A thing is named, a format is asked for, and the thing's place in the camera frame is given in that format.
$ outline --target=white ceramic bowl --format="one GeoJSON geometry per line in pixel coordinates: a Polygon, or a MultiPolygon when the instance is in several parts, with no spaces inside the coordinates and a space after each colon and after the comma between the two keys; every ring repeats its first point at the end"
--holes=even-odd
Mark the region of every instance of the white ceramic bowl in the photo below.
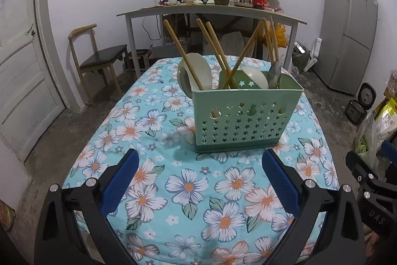
{"type": "MultiPolygon", "coordinates": [[[[196,72],[198,79],[201,82],[203,90],[211,90],[212,89],[212,75],[211,68],[207,62],[207,60],[198,53],[188,53],[186,54],[190,63],[193,66],[194,71],[196,72]]],[[[178,66],[178,75],[177,80],[179,86],[186,96],[192,98],[192,91],[198,91],[199,87],[197,86],[196,81],[194,80],[192,74],[187,68],[185,60],[181,60],[178,66]]]]}
{"type": "Polygon", "coordinates": [[[253,67],[241,67],[241,70],[261,89],[269,89],[269,84],[265,75],[257,68],[253,67]]]}

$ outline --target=white door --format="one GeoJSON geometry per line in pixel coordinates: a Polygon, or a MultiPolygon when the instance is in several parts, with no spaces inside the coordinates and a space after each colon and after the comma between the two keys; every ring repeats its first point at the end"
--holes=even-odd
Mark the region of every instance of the white door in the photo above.
{"type": "Polygon", "coordinates": [[[34,0],[0,0],[0,134],[25,161],[64,109],[37,36],[34,0]]]}

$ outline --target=blue gripper pad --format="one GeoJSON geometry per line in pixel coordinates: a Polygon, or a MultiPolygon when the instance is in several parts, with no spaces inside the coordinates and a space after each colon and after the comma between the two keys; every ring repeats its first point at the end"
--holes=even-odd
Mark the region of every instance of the blue gripper pad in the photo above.
{"type": "Polygon", "coordinates": [[[388,141],[384,141],[380,146],[380,153],[383,157],[389,159],[394,166],[397,166],[397,150],[388,141]]]}
{"type": "Polygon", "coordinates": [[[100,206],[100,211],[105,218],[108,213],[116,211],[139,167],[139,155],[135,150],[128,150],[126,155],[123,157],[123,160],[124,162],[122,165],[117,165],[118,170],[115,172],[102,193],[102,205],[100,206]]]}
{"type": "Polygon", "coordinates": [[[299,191],[280,164],[282,162],[273,150],[269,149],[263,152],[263,171],[266,173],[285,211],[298,217],[301,213],[299,191]]]}

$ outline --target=wooden chair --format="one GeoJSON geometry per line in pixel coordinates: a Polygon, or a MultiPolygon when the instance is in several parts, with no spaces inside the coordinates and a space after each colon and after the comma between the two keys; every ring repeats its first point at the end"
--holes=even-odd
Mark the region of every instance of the wooden chair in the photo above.
{"type": "Polygon", "coordinates": [[[96,24],[92,24],[92,25],[76,28],[75,30],[71,31],[68,36],[70,49],[72,52],[74,63],[76,65],[77,72],[79,73],[81,83],[84,87],[85,93],[87,94],[88,100],[90,101],[90,104],[92,106],[94,106],[93,99],[90,95],[90,92],[88,91],[87,83],[83,78],[83,73],[98,70],[98,73],[102,75],[103,81],[105,82],[105,86],[108,86],[108,82],[106,80],[105,72],[103,71],[103,69],[109,68],[110,72],[112,73],[113,80],[116,85],[116,89],[119,92],[120,96],[122,96],[123,93],[117,81],[116,73],[114,72],[113,63],[117,59],[122,59],[124,52],[126,54],[128,69],[131,71],[131,75],[133,77],[132,65],[127,53],[127,45],[124,44],[124,45],[112,46],[112,47],[108,47],[107,49],[98,51],[97,42],[95,41],[94,30],[93,30],[93,28],[96,26],[97,26],[96,24]],[[76,51],[73,46],[73,39],[88,30],[90,31],[91,43],[94,49],[94,54],[79,65],[76,56],[76,51]]]}

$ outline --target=table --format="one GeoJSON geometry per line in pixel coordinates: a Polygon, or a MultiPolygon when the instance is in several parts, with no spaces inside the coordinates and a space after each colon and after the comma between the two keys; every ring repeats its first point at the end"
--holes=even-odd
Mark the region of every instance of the table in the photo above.
{"type": "MultiPolygon", "coordinates": [[[[215,87],[220,67],[214,56],[206,59],[215,87]]],[[[140,168],[108,220],[140,264],[262,264],[292,215],[283,210],[262,169],[263,149],[194,152],[192,101],[176,80],[180,60],[157,61],[132,85],[77,158],[64,188],[98,178],[134,148],[140,168]]],[[[237,57],[228,60],[233,66],[237,57]]],[[[270,64],[245,58],[243,65],[268,70],[270,64]]],[[[327,142],[304,94],[273,150],[302,178],[323,188],[339,187],[327,142]]],[[[81,212],[76,215],[87,230],[81,212]]],[[[302,257],[310,254],[323,219],[319,214],[302,257]]]]}
{"type": "MultiPolygon", "coordinates": [[[[160,15],[162,22],[163,15],[169,14],[220,14],[220,15],[231,15],[231,16],[241,16],[248,17],[253,19],[262,19],[265,18],[267,20],[270,19],[270,16],[273,18],[274,23],[281,23],[284,25],[291,26],[291,34],[289,36],[287,53],[285,55],[285,60],[283,64],[283,68],[287,69],[289,62],[291,60],[292,51],[294,48],[294,42],[297,35],[298,24],[307,25],[306,22],[302,20],[298,20],[296,18],[280,14],[278,12],[268,12],[266,10],[260,10],[255,8],[246,8],[246,7],[238,7],[238,6],[221,6],[215,4],[200,4],[200,5],[174,5],[174,6],[155,6],[150,8],[143,8],[139,10],[134,10],[132,12],[125,12],[122,14],[118,14],[117,16],[125,16],[127,31],[128,31],[128,40],[132,54],[132,61],[134,63],[134,69],[136,73],[136,77],[140,77],[140,67],[138,63],[138,56],[136,55],[136,46],[134,40],[134,31],[132,29],[131,19],[137,17],[145,17],[145,16],[153,16],[160,15]]],[[[161,34],[163,31],[163,26],[160,24],[161,34]]]]}

